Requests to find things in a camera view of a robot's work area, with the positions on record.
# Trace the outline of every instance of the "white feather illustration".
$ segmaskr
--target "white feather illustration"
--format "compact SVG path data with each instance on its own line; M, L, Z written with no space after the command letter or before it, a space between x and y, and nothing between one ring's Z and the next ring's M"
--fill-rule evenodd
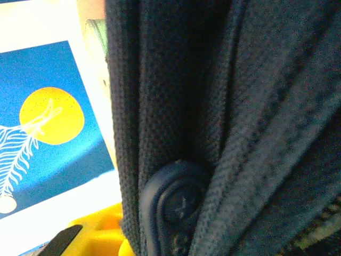
M0 208L1 198L13 197L13 182L19 184L18 180L27 174L32 149L38 149L37 135L44 135L42 127L61 111L61 107L53 109L50 99L45 111L29 123L14 127L0 125Z

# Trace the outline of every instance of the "zipper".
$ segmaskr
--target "zipper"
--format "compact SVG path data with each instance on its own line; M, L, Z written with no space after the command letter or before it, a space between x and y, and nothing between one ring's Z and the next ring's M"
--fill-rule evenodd
M290 242L288 242L275 256L293 256L297 251L304 251L309 246L325 239L341 229L341 194L327 205L320 215Z

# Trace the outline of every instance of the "black strip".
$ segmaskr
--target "black strip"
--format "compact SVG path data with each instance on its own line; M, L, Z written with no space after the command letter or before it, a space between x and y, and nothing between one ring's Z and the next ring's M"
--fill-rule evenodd
M46 248L38 254L38 256L60 256L75 239L82 229L82 225L74 225L63 231L60 231L46 246Z

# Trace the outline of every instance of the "zipper teeth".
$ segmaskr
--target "zipper teeth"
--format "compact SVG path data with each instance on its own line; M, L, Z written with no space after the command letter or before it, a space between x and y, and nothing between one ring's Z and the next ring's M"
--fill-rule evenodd
M298 233L289 243L287 243L275 256L287 256L295 249L305 249L299 247L301 241L308 239L309 235L321 227L325 222L330 220L335 215L341 213L341 194L337 195L336 199L325 207L322 213L315 217L313 221L300 233Z

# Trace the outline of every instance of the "white border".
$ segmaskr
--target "white border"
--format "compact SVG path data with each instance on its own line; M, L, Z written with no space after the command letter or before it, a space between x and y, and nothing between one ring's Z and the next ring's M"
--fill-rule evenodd
M76 0L0 4L0 53L69 41L80 76L113 159L111 103L103 95L82 40ZM0 255L17 256L51 239L73 219L120 202L117 172L0 220Z

